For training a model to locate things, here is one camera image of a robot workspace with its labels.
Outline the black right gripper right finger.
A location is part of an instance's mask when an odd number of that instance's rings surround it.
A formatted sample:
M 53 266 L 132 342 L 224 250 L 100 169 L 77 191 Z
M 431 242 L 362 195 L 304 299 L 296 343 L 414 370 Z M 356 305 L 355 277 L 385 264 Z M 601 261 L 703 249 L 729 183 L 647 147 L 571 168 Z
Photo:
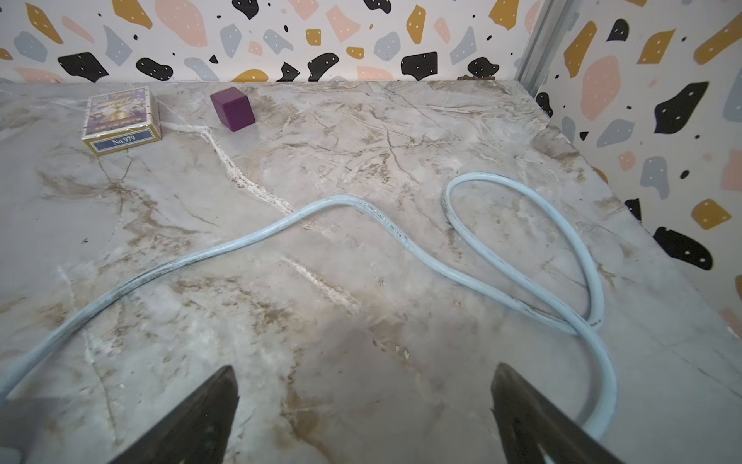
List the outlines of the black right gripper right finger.
M 507 462 L 619 462 L 507 363 L 498 364 L 491 394 Z

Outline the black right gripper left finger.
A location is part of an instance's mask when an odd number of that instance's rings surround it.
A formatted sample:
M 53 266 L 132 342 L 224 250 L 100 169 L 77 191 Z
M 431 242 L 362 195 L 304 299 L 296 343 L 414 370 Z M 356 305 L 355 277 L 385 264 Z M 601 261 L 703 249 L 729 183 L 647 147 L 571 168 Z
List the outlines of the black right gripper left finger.
M 224 365 L 112 461 L 221 463 L 238 404 L 234 369 Z

